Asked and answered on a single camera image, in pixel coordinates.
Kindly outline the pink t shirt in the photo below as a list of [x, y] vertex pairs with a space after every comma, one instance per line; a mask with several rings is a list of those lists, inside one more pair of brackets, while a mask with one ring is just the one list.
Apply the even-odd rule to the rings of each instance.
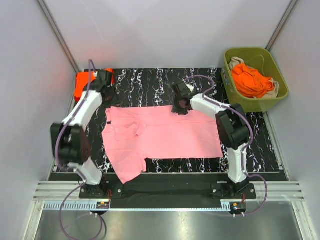
[[191, 110], [186, 115], [172, 107], [110, 107], [102, 131], [106, 155], [125, 184], [147, 171], [146, 159], [221, 158], [217, 122]]

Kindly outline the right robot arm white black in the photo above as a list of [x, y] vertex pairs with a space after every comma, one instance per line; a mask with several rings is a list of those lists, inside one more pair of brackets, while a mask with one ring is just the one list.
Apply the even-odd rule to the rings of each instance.
[[172, 89], [175, 93], [174, 113], [186, 115], [198, 111], [216, 121], [220, 142], [227, 149], [227, 192], [230, 197], [239, 198], [249, 185], [247, 148], [253, 135], [242, 106], [214, 100], [184, 81], [173, 84]]

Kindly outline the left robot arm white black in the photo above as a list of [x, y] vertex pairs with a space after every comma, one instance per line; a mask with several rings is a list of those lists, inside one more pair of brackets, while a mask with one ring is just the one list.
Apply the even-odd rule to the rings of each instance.
[[86, 128], [96, 110], [104, 105], [115, 106], [118, 96], [115, 86], [115, 71], [112, 68], [89, 73], [81, 72], [78, 77], [93, 77], [90, 85], [82, 88], [81, 98], [62, 122], [50, 127], [52, 154], [59, 167], [73, 169], [97, 198], [108, 193], [108, 186], [102, 182], [103, 174], [91, 158], [91, 143]]

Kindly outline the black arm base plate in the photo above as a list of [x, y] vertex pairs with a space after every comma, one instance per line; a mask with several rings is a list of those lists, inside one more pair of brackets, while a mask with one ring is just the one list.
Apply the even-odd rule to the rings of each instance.
[[114, 173], [102, 177], [99, 185], [80, 188], [81, 199], [123, 199], [143, 196], [204, 196], [213, 199], [255, 200], [255, 187], [248, 179], [232, 183], [226, 173], [143, 173], [134, 180], [121, 183]]

